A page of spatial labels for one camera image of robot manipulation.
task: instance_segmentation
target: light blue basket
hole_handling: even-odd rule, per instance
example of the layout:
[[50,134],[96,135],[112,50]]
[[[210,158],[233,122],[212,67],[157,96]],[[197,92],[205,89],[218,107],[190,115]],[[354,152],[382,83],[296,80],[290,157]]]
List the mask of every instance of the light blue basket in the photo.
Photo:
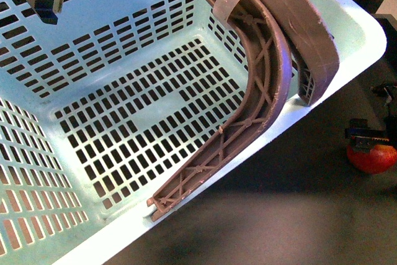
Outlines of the light blue basket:
[[[362,48],[313,2],[342,60]],[[239,106],[245,64],[204,0],[66,0],[57,26],[0,0],[0,264],[54,263],[131,210],[131,241],[152,227],[138,206]]]

